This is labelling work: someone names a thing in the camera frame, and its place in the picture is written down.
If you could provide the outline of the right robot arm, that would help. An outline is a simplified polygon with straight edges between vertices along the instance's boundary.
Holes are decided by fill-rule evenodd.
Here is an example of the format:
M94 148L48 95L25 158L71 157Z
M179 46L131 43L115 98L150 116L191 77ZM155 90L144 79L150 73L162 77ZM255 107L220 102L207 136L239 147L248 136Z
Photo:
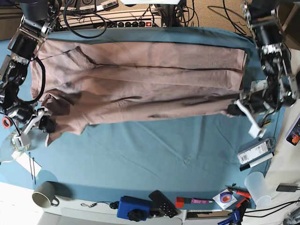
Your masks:
M53 133L55 124L44 109L35 107L45 90L45 66L38 58L38 51L47 40L56 19L59 16L62 2L60 0L18 0L23 16L17 32L8 45L11 52L0 68L0 112L13 123L20 122L32 129L30 123L45 133ZM42 71L41 88L31 101L18 97L19 87L24 83L28 66L34 61Z

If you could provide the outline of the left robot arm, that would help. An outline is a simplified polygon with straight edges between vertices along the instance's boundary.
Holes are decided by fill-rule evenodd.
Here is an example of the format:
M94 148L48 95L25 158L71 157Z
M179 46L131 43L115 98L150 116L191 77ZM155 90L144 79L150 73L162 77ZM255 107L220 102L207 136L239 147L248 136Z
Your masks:
M249 133L253 137L264 135L263 126L268 116L282 107L293 106L300 98L300 77L292 72L291 54L278 18L279 4L278 0L244 0L241 3L266 75L266 86L262 90L241 93L228 108L246 115L252 124Z

